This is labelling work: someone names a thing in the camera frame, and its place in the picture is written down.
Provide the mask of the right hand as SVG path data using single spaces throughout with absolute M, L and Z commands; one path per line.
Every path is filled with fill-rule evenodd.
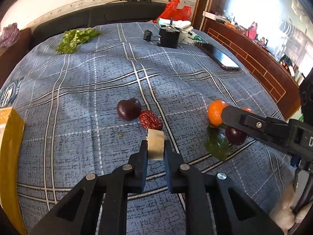
M 290 181 L 269 214 L 269 217 L 276 223 L 277 226 L 280 227 L 284 234 L 288 234 L 288 231 L 295 224 L 300 224 L 305 219 L 310 207 L 312 206 L 311 201 L 297 214 L 294 214 L 291 208 L 294 197 L 294 181 Z

